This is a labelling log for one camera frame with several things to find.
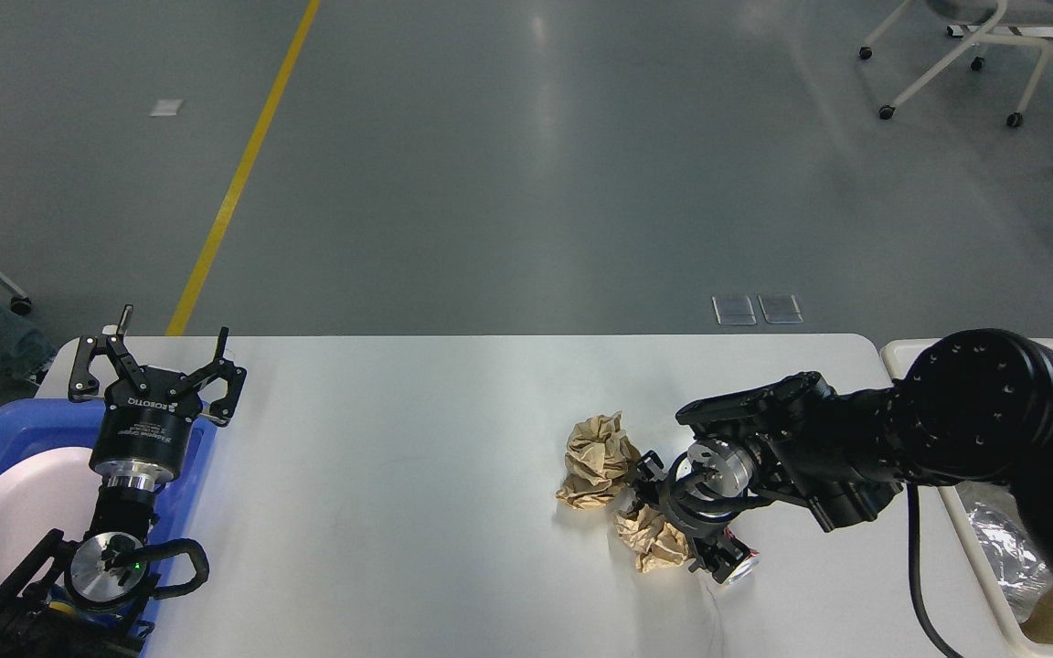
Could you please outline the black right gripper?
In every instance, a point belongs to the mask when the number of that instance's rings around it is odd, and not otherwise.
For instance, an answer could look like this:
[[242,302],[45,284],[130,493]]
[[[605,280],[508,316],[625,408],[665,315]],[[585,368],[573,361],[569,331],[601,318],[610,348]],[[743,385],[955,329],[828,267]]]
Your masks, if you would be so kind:
[[737,517],[734,497],[718,488],[724,474],[709,462],[694,462],[682,454],[665,465],[648,451],[628,471],[632,509],[653,509],[689,537],[690,572],[707,572],[718,584],[741,580],[751,570],[751,549],[731,530]]

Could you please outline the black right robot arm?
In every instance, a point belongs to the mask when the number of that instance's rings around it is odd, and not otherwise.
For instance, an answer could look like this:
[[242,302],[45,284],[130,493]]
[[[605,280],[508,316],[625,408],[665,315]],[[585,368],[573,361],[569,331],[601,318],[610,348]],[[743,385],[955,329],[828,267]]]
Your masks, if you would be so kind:
[[647,452],[628,478],[638,504],[686,534],[690,570],[718,582],[753,555],[729,529],[739,514],[793,504],[832,532],[877,519],[903,493],[910,602],[952,657],[923,604],[918,488],[963,482],[1011,493],[1053,574],[1053,350],[1021,334],[949,334],[886,390],[840,395],[806,371],[690,401],[675,417],[693,444],[672,465]]

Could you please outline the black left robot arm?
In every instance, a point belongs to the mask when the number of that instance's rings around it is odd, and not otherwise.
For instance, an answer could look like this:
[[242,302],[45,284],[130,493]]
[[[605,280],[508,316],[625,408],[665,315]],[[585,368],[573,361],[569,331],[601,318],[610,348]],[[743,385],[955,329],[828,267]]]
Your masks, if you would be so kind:
[[247,370],[221,326],[208,362],[192,371],[143,364],[126,344],[133,306],[112,333],[76,344],[66,397],[101,408],[87,465],[99,479],[87,529],[49,529],[0,583],[0,657],[138,657],[151,604],[208,581],[199,541],[160,529],[160,504],[192,465],[204,428],[226,428]]

